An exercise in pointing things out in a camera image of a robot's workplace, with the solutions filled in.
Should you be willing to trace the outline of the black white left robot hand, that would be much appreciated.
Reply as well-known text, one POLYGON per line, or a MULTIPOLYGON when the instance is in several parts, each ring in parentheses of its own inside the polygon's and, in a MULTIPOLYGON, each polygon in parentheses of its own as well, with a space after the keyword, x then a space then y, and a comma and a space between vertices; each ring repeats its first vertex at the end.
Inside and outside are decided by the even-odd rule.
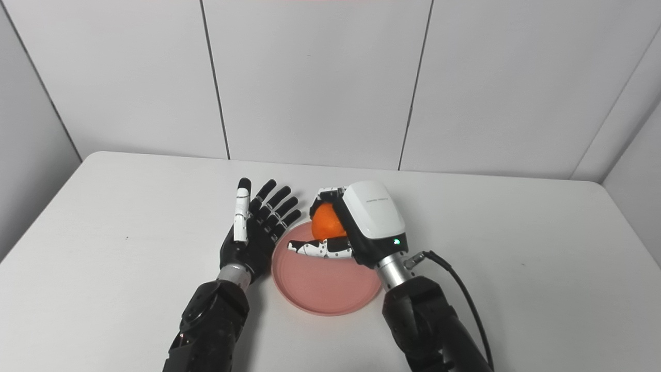
POLYGON ((219 280, 233 280, 246 288, 271 268, 276 245, 302 216, 291 188, 276 186, 271 179, 253 197, 251 180, 239 181, 233 225, 219 252, 219 280))

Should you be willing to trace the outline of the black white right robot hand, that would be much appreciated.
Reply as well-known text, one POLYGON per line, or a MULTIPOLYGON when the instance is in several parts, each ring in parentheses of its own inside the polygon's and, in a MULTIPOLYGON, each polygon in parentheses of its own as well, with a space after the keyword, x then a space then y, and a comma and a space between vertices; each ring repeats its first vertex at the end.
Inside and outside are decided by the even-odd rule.
POLYGON ((345 236, 290 240, 288 250, 302 256, 349 259, 370 269, 380 269, 388 257, 408 252, 404 219, 384 184, 360 181, 345 188, 319 189, 309 209, 311 217, 329 206, 345 236))

